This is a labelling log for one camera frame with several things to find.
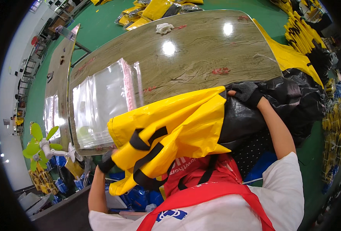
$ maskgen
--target black glove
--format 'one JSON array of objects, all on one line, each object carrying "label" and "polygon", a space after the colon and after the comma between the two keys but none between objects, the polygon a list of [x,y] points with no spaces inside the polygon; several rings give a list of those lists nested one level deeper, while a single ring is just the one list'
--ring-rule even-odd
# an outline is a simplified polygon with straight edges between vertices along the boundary
[{"label": "black glove", "polygon": [[252,108],[256,108],[260,99],[264,96],[254,82],[231,84],[227,88],[227,90],[235,90],[234,97]]},{"label": "black glove", "polygon": [[103,173],[108,173],[115,165],[114,161],[111,159],[112,149],[108,150],[104,155],[102,155],[101,161],[98,163],[99,169]]}]

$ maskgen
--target green floor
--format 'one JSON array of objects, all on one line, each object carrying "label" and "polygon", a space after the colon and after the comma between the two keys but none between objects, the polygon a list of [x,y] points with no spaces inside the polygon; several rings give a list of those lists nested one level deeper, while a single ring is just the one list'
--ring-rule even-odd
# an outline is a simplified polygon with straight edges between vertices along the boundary
[{"label": "green floor", "polygon": [[[204,10],[234,9],[247,13],[263,26],[271,38],[279,43],[286,44],[283,25],[286,24],[288,16],[270,3],[269,0],[204,0],[204,2],[204,5],[201,6]],[[95,50],[111,39],[125,33],[122,26],[114,24],[114,21],[120,12],[132,6],[133,0],[113,0],[101,6],[90,4],[80,12],[68,28],[72,29],[80,23],[81,29],[77,41],[88,49]],[[39,68],[33,87],[29,92],[24,123],[25,131],[29,131],[29,123],[34,121],[41,125],[44,132],[43,108],[46,75],[51,55],[61,41],[62,38],[59,38],[50,45],[46,58]],[[72,61],[77,60],[81,55],[82,51],[75,51]],[[31,135],[26,132],[23,135],[24,148],[30,139]],[[321,123],[317,122],[313,126],[312,135],[305,141],[303,147],[297,150],[305,197],[305,214],[299,230],[308,228],[327,197],[327,195],[321,193],[323,186],[321,182],[322,150],[322,128]],[[25,162],[29,168],[30,160],[26,159]]]}]

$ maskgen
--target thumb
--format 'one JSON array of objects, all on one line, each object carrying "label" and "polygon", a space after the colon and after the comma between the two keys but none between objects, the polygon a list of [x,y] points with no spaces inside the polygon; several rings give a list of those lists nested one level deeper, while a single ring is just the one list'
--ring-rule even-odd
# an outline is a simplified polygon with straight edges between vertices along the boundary
[{"label": "thumb", "polygon": [[234,96],[236,94],[236,91],[235,90],[229,90],[227,92],[227,94],[230,95],[230,96]]}]

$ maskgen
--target wooden table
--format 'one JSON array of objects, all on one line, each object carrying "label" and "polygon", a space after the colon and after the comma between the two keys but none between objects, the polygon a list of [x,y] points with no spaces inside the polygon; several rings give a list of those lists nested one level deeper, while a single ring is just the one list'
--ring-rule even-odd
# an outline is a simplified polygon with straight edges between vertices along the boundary
[{"label": "wooden table", "polygon": [[54,143],[60,143],[64,151],[68,151],[68,145],[71,142],[71,132],[69,126],[69,113],[68,113],[68,98],[67,89],[69,86],[69,71],[71,66],[71,58],[76,43],[76,35],[81,24],[71,30],[75,35],[71,39],[64,38],[61,43],[54,50],[48,73],[54,72],[52,80],[46,82],[45,98],[57,95],[58,96],[58,111],[59,111],[59,124],[60,138],[54,140]]},{"label": "wooden table", "polygon": [[[161,23],[170,23],[176,28],[166,35],[156,34],[155,27]],[[72,89],[120,58],[129,64],[139,62],[143,88],[156,86],[144,93],[145,104],[149,104],[231,82],[281,76],[278,64],[268,57],[275,60],[261,32],[249,16],[237,10],[180,14],[131,30],[93,51],[72,69],[69,105],[74,145],[82,156],[103,154],[107,150],[80,150]],[[216,68],[230,71],[215,74]]]}]

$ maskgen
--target white t-shirt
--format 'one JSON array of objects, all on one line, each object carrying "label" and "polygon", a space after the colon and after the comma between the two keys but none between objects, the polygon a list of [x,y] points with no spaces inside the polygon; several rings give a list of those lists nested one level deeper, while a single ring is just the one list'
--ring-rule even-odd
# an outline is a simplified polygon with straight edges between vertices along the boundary
[{"label": "white t-shirt", "polygon": [[[302,174],[298,158],[291,152],[263,173],[263,186],[249,186],[276,231],[297,230],[304,216]],[[90,211],[94,231],[136,230],[145,216],[133,221]],[[240,195],[223,196],[187,208],[158,215],[152,230],[262,230],[259,216]]]}]

